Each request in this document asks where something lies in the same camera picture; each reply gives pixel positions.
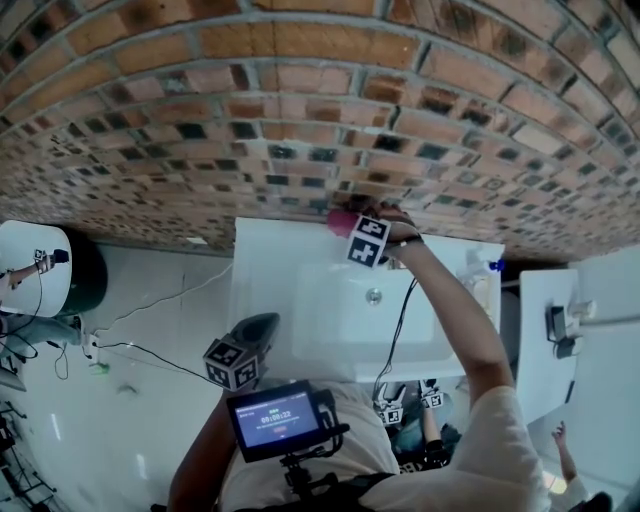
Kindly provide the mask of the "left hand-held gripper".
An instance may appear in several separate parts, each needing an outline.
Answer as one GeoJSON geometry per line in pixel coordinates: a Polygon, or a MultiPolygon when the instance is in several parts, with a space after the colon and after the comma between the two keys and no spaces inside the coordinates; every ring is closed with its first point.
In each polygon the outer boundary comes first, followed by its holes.
{"type": "Polygon", "coordinates": [[[275,312],[245,318],[203,355],[207,378],[217,386],[237,392],[255,383],[266,371],[265,358],[271,350],[280,323],[275,312]]]}

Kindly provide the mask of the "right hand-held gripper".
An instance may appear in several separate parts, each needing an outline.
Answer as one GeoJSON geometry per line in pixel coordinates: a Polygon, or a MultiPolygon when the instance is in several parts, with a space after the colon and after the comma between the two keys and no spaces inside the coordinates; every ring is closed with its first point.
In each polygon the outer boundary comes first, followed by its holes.
{"type": "Polygon", "coordinates": [[[379,264],[384,252],[391,223],[360,215],[348,239],[346,260],[368,269],[379,264]]]}

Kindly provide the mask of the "person's right hand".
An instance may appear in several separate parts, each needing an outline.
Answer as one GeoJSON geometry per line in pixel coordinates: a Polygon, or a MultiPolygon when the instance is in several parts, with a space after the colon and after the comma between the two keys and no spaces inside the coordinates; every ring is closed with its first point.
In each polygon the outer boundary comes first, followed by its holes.
{"type": "Polygon", "coordinates": [[[409,214],[398,205],[387,202],[375,203],[366,210],[367,214],[390,223],[387,238],[389,243],[400,243],[409,238],[419,237],[420,233],[409,214]]]}

